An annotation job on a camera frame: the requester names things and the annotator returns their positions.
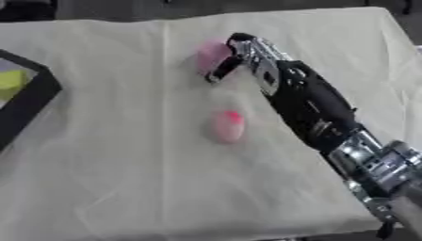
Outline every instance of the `yellow object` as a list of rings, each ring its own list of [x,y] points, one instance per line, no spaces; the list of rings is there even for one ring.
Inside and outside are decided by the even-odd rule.
[[[0,72],[0,100],[8,101],[26,84],[24,71]]]

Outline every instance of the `robotic hand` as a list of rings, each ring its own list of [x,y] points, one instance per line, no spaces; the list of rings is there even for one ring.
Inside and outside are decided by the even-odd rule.
[[[267,40],[235,33],[226,45],[232,54],[205,79],[217,84],[239,65],[256,76],[275,111],[306,145],[317,150],[344,179],[346,187],[381,222],[386,238],[398,220],[392,201],[422,183],[422,153],[394,140],[382,145],[356,121],[355,108],[322,76],[281,53]]]

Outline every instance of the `table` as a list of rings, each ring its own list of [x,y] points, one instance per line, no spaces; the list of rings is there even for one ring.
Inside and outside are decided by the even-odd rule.
[[[214,88],[195,73],[199,46],[235,31],[315,68],[382,141],[422,149],[421,58],[383,8],[0,31],[0,48],[49,66],[64,87],[2,153],[1,240],[252,240],[379,228],[248,72]],[[246,116],[247,132],[221,145],[204,126],[229,107]]]

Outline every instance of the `gray floor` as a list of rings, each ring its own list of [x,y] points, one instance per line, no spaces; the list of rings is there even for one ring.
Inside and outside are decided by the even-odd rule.
[[[116,22],[177,19],[225,12],[287,10],[305,8],[360,7],[363,0],[173,0],[169,5],[162,0],[58,0],[59,19],[96,19]],[[415,44],[422,44],[422,6],[415,1],[414,12],[400,14],[401,0],[372,0],[374,6],[390,9]],[[374,241],[374,233],[356,233],[313,238],[323,241]],[[391,239],[413,241],[410,233],[399,230]]]

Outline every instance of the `pink ball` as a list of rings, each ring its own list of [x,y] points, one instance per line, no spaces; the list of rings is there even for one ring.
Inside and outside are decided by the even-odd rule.
[[[219,41],[208,41],[197,53],[197,68],[202,75],[213,71],[228,56],[232,54],[227,45]]]
[[[219,141],[234,143],[243,136],[245,119],[236,111],[222,111],[214,117],[213,129]]]

